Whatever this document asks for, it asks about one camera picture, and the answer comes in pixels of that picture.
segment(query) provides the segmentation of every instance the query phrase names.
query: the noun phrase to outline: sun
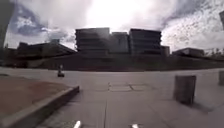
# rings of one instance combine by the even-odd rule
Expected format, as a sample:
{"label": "sun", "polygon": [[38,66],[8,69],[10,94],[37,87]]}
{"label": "sun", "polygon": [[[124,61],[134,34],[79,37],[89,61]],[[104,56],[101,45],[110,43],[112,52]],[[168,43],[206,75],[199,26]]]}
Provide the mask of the sun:
{"label": "sun", "polygon": [[122,26],[134,20],[135,15],[146,11],[148,7],[144,5],[144,1],[146,0],[94,0],[87,13],[86,27],[110,27],[111,31],[120,30]]}

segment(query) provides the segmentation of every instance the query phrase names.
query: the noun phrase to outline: concrete pavement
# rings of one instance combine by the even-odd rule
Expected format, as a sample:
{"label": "concrete pavement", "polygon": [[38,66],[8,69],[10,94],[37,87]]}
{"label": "concrete pavement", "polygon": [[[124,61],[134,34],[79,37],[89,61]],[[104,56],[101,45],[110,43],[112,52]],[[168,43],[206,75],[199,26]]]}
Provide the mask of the concrete pavement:
{"label": "concrete pavement", "polygon": [[[175,72],[65,72],[0,69],[0,73],[80,86],[80,94],[38,128],[223,128],[224,88],[218,86],[222,69]],[[174,100],[175,75],[196,75],[196,105]]]}

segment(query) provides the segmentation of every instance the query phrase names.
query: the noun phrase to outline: building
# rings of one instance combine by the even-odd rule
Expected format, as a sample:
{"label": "building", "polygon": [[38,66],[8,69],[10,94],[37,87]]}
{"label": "building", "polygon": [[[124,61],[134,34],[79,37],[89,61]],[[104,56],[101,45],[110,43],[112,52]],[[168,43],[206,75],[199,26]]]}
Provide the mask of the building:
{"label": "building", "polygon": [[162,54],[159,31],[131,29],[129,41],[132,54]]}
{"label": "building", "polygon": [[224,28],[224,11],[220,12],[219,15],[220,15],[221,22],[222,22],[222,25],[223,25],[223,28]]}
{"label": "building", "polygon": [[20,42],[16,50],[17,58],[26,60],[70,55],[73,53],[75,53],[74,50],[55,42],[35,45],[28,45],[27,43]]}
{"label": "building", "polygon": [[162,55],[169,56],[170,55],[170,47],[169,46],[161,46]]}
{"label": "building", "polygon": [[173,55],[177,56],[189,56],[189,57],[204,57],[204,50],[196,48],[184,48],[173,52]]}
{"label": "building", "polygon": [[110,54],[128,54],[130,53],[130,43],[127,32],[113,32],[111,34],[109,51]]}
{"label": "building", "polygon": [[0,49],[4,47],[9,21],[14,11],[14,4],[9,0],[0,0]]}
{"label": "building", "polygon": [[76,43],[78,52],[81,54],[107,54],[109,52],[110,29],[77,29]]}

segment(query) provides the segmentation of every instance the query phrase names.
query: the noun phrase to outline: curb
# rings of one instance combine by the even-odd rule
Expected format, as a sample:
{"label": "curb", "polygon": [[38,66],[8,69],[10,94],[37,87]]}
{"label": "curb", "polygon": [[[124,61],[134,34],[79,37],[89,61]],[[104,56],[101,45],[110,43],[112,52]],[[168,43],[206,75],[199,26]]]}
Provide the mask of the curb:
{"label": "curb", "polygon": [[79,87],[59,92],[3,119],[0,128],[34,128],[78,93]]}

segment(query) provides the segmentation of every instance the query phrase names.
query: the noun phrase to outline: paving tile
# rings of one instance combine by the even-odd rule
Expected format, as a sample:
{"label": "paving tile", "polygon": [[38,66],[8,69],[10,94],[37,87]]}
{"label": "paving tile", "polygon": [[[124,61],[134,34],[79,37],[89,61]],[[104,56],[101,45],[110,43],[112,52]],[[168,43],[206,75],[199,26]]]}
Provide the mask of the paving tile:
{"label": "paving tile", "polygon": [[150,86],[136,86],[136,85],[131,85],[131,88],[135,91],[148,91],[152,90],[152,87]]}
{"label": "paving tile", "polygon": [[223,88],[197,89],[195,93],[195,101],[210,109],[224,104],[223,97]]}
{"label": "paving tile", "polygon": [[108,91],[109,85],[80,85],[80,90],[84,91]]}
{"label": "paving tile", "polygon": [[80,91],[70,102],[106,102],[108,92]]}
{"label": "paving tile", "polygon": [[108,92],[107,101],[150,101],[149,95],[145,92]]}
{"label": "paving tile", "polygon": [[166,122],[202,114],[192,108],[181,105],[176,101],[158,101],[149,104],[149,106],[152,107],[152,109]]}
{"label": "paving tile", "polygon": [[153,126],[162,120],[144,102],[109,102],[106,126],[130,126],[130,124]]}
{"label": "paving tile", "polygon": [[110,91],[112,92],[127,92],[127,91],[131,91],[131,87],[130,86],[112,86],[109,88]]}
{"label": "paving tile", "polygon": [[102,103],[69,103],[48,118],[43,125],[55,128],[72,128],[76,121],[83,125],[103,128],[105,104]]}

